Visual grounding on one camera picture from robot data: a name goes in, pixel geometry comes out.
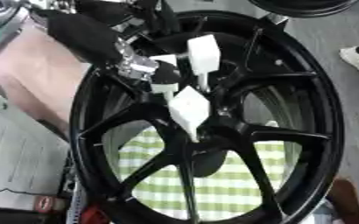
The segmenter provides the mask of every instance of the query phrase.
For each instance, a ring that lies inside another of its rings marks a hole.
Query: wheel rim
[[[232,144],[246,144],[242,140],[245,137],[249,141],[290,140],[302,144],[303,152],[300,155],[302,162],[297,164],[291,177],[277,193],[271,190],[271,185],[265,183],[266,176],[263,169],[260,168],[260,163],[251,162],[259,160],[254,151],[238,151],[247,166],[251,166],[250,169],[257,174],[255,179],[263,193],[263,205],[239,217],[219,222],[297,223],[308,215],[327,193],[341,162],[343,122],[340,103],[331,81],[315,59],[296,40],[278,28],[264,24],[255,18],[219,11],[186,12],[179,14],[179,18],[185,33],[164,38],[152,37],[152,39],[157,39],[153,43],[149,38],[141,37],[134,43],[134,46],[137,48],[138,45],[141,45],[144,49],[150,49],[146,50],[147,52],[152,51],[155,54],[183,53],[186,39],[201,33],[212,32],[217,36],[218,41],[242,45],[249,43],[246,48],[248,51],[243,54],[244,61],[249,61],[249,66],[251,66],[250,58],[257,45],[275,52],[278,58],[287,65],[286,69],[289,70],[284,73],[264,73],[263,77],[260,75],[258,77],[249,76],[249,79],[246,78],[246,80],[243,80],[243,75],[251,74],[250,70],[255,70],[255,67],[246,69],[246,72],[238,67],[233,69],[233,75],[230,77],[234,77],[234,79],[226,79],[223,86],[216,86],[214,94],[211,94],[213,97],[210,98],[214,99],[214,107],[217,110],[221,109],[220,107],[229,107],[230,117],[216,113],[216,119],[210,119],[212,122],[205,125],[201,132],[205,131],[210,136],[219,137],[219,142],[222,143],[221,148],[227,148],[228,145],[235,148],[236,146]],[[170,164],[168,161],[171,163],[178,161],[173,162],[170,160],[171,158],[166,160],[167,154],[158,155],[152,163],[145,165],[137,174],[131,175],[129,179],[125,180],[125,183],[120,183],[111,172],[104,156],[101,140],[102,134],[109,128],[130,121],[146,120],[158,128],[158,132],[162,133],[164,141],[169,145],[172,144],[171,142],[176,143],[175,145],[184,143],[183,135],[170,128],[175,127],[175,124],[171,121],[167,108],[156,103],[146,102],[133,105],[116,113],[109,120],[102,121],[104,102],[108,100],[107,86],[110,83],[108,80],[113,79],[112,75],[102,74],[101,70],[92,68],[80,85],[74,99],[71,117],[71,144],[74,162],[81,176],[82,184],[113,221],[119,223],[188,223],[189,220],[177,220],[157,213],[130,196],[130,189],[145,178],[146,174],[151,174],[158,168]],[[281,82],[292,82],[300,88],[312,92],[309,94],[309,98],[313,109],[317,109],[312,113],[315,124],[310,128],[311,131],[266,128],[248,124],[242,121],[242,118],[238,118],[238,108],[235,107],[236,99],[232,95],[241,95],[250,90],[253,91],[268,85],[273,86]],[[115,79],[111,83],[116,83],[117,87],[126,90],[122,93],[139,94],[138,90],[129,87],[126,83],[123,84],[119,79]],[[221,92],[231,96],[226,99],[227,96],[219,94]],[[184,180],[191,181],[187,175],[189,166],[186,161],[188,160],[184,160],[180,161],[180,169],[186,174],[183,177]],[[197,211],[193,209],[194,198],[191,197],[192,189],[188,188],[186,192],[189,193],[187,209],[191,217],[190,221],[197,223],[195,215]]]
[[[250,0],[256,6],[270,12],[295,18],[325,17],[344,11],[358,0]]]

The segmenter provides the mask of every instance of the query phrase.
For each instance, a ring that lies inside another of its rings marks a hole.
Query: white plastic block
[[[174,66],[177,66],[177,56],[175,54],[166,54],[166,55],[158,55],[158,56],[152,56],[150,57],[152,60],[160,60],[164,61],[166,63],[170,63]],[[179,90],[179,84],[151,84],[151,90],[154,94],[164,94],[165,99],[167,101],[172,100],[174,97],[174,92],[177,92]]]
[[[164,61],[174,66],[177,66],[177,56],[175,56],[175,54],[152,56],[150,57],[150,59]]]
[[[189,39],[187,48],[194,75],[208,74],[219,70],[221,50],[214,35]]]
[[[197,128],[209,117],[209,101],[192,87],[186,87],[169,102],[169,110],[172,119],[192,141],[199,142]]]

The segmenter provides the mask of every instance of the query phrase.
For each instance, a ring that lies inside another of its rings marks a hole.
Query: green checkered cloth
[[[119,174],[126,179],[156,156],[165,144],[150,127],[132,138],[119,151]],[[285,169],[283,142],[255,143],[265,171],[275,189],[282,184]],[[258,207],[261,193],[242,159],[229,151],[220,170],[206,178],[194,178],[195,198],[203,221],[232,218]],[[175,166],[156,172],[133,190],[133,196],[157,212],[177,219],[187,219],[187,204]]]

